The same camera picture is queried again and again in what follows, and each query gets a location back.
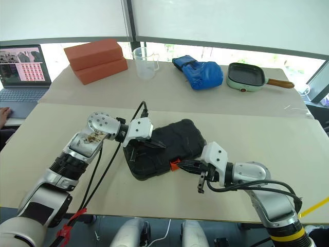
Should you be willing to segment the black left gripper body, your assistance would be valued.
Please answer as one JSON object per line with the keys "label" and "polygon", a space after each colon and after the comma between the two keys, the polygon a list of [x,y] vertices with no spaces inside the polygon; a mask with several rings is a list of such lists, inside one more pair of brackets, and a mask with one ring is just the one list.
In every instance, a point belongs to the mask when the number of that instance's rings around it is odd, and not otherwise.
{"label": "black left gripper body", "polygon": [[134,162],[136,160],[136,157],[142,154],[146,154],[149,152],[150,149],[150,140],[131,140],[129,142],[129,145],[131,147],[131,154],[129,161]]}

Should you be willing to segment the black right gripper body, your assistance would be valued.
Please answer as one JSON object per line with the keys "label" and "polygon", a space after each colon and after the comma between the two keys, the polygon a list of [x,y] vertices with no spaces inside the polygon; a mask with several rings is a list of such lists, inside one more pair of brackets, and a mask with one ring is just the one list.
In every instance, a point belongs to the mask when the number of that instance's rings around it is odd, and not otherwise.
{"label": "black right gripper body", "polygon": [[204,193],[205,182],[218,182],[219,174],[216,167],[210,163],[198,161],[197,164],[197,174],[199,175],[197,190],[198,193]]}

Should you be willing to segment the person's bare hand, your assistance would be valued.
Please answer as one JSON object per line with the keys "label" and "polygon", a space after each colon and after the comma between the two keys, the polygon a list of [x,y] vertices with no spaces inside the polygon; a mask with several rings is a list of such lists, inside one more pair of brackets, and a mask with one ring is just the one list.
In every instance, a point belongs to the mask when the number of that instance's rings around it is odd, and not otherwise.
{"label": "person's bare hand", "polygon": [[9,107],[4,107],[0,109],[0,129],[3,128],[7,122],[8,116],[11,114],[11,109]]}

